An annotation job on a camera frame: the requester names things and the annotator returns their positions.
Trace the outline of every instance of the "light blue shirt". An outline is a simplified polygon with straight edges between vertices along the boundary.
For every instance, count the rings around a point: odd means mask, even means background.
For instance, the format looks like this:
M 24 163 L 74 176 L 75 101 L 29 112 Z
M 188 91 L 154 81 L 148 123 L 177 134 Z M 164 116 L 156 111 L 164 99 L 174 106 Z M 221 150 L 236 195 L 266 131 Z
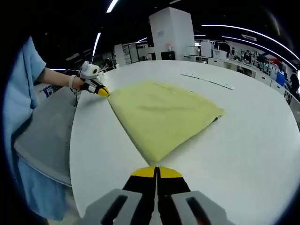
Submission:
M 30 37 L 16 57 L 4 96 L 4 144 L 10 171 L 28 207 L 42 217 L 62 219 L 67 209 L 63 185 L 30 167 L 12 149 L 12 134 L 37 105 L 33 82 L 45 65 Z

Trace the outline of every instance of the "wrist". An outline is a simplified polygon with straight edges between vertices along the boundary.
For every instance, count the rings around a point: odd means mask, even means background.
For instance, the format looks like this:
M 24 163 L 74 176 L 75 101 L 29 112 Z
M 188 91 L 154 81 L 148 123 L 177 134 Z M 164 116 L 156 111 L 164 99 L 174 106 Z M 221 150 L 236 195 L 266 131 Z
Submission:
M 69 76 L 69 80 L 68 80 L 68 87 L 69 88 L 73 88 L 73 84 L 74 84 L 74 80 L 76 79 L 75 75 L 71 75 Z
M 75 77 L 72 83 L 72 88 L 79 90 L 82 85 L 84 85 L 84 81 L 79 77 Z

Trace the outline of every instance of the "white strip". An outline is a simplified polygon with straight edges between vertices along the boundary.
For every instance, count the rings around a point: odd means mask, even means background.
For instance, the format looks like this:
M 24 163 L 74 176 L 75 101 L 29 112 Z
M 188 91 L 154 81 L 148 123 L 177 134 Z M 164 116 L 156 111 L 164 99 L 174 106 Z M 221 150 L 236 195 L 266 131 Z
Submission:
M 240 29 L 240 30 L 246 30 L 246 31 L 249 31 L 249 32 L 252 32 L 252 33 L 255 33 L 255 34 L 258 34 L 258 35 L 261 35 L 265 38 L 268 38 L 272 41 L 274 41 L 275 43 L 279 44 L 280 46 L 284 47 L 286 50 L 288 50 L 291 54 L 293 54 L 293 56 L 295 56 L 298 60 L 300 60 L 300 58 L 295 54 L 293 53 L 288 47 L 284 46 L 283 44 L 281 44 L 280 42 L 278 42 L 277 40 L 274 40 L 272 39 L 271 37 L 268 37 L 267 35 L 264 35 L 264 34 L 261 34 L 259 32 L 256 32 L 254 30 L 249 30 L 249 29 L 246 29 L 246 28 L 242 28 L 242 27 L 235 27 L 235 26 L 229 26 L 229 25 L 214 25 L 214 24 L 205 24 L 205 25 L 202 25 L 203 27 L 230 27 L 230 28 L 236 28 L 236 29 Z
M 72 76 L 69 77 L 69 84 L 68 84 L 69 88 L 73 87 L 73 81 L 74 81 L 75 77 L 76 77 L 76 75 L 72 75 Z
M 95 55 L 95 50 L 96 50 L 96 47 L 97 47 L 97 44 L 98 44 L 98 40 L 99 40 L 100 35 L 101 35 L 101 33 L 98 33 L 98 34 L 97 34 L 96 42 L 95 42 L 95 46 L 94 46 L 94 50 L 93 50 L 93 56 Z
M 89 86 L 88 89 L 89 89 L 89 91 L 91 91 L 93 93 L 95 93 L 95 91 L 96 91 L 96 88 L 93 86 Z
M 74 55 L 70 56 L 69 58 L 66 58 L 66 61 L 70 61 L 70 60 L 76 58 L 77 56 L 79 56 L 79 54 L 75 53 Z
M 282 58 L 284 61 L 286 61 L 288 64 L 290 64 L 293 68 L 295 68 L 296 70 L 298 70 L 298 69 L 297 69 L 292 63 L 290 63 L 288 60 L 286 60 L 286 59 L 283 58 L 281 55 L 277 54 L 276 52 L 274 52 L 274 51 L 272 51 L 272 50 L 270 50 L 270 49 L 268 49 L 268 48 L 266 48 L 266 47 L 263 47 L 263 46 L 258 45 L 258 44 L 256 44 L 256 43 L 253 43 L 253 42 L 250 42 L 250 41 L 246 41 L 246 40 L 242 40 L 242 39 L 239 39 L 239 38 L 227 37 L 227 36 L 222 36 L 222 37 L 223 37 L 223 38 L 230 38 L 230 39 L 235 39 L 235 40 L 239 40 L 239 41 L 248 42 L 248 43 L 250 43 L 250 44 L 259 46 L 259 47 L 261 47 L 261 48 L 264 48 L 264 49 L 268 50 L 269 52 L 274 53 L 275 55 L 279 56 L 279 57 Z
M 143 38 L 143 39 L 141 39 L 141 40 L 139 40 L 137 42 L 141 42 L 141 41 L 146 40 L 146 39 L 147 39 L 147 37 L 145 37 L 145 38 Z
M 117 4 L 119 0 L 112 0 L 110 6 L 108 7 L 106 13 L 110 13 L 113 10 L 113 7 Z

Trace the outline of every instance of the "white table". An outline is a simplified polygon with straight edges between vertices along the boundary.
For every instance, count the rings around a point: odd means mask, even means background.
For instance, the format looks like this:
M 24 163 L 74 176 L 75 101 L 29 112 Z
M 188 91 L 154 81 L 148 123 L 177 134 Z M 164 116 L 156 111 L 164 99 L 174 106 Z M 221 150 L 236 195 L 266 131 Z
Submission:
M 180 74 L 228 84 L 234 90 Z M 146 79 L 192 90 L 226 111 L 158 165 L 182 173 L 191 190 L 222 206 L 235 224 L 273 224 L 300 181 L 300 133 L 285 99 L 246 75 L 186 61 L 134 63 L 105 73 L 104 85 L 114 91 Z M 72 188 L 80 216 L 144 166 L 107 99 L 82 93 L 70 146 Z

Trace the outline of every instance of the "folded towel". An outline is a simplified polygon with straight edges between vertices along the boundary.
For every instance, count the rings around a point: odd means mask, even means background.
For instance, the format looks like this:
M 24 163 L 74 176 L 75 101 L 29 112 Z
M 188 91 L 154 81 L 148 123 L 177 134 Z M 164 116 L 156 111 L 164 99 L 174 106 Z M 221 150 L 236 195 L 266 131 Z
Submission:
M 159 82 L 117 89 L 108 100 L 140 154 L 152 163 L 224 113 L 199 94 Z

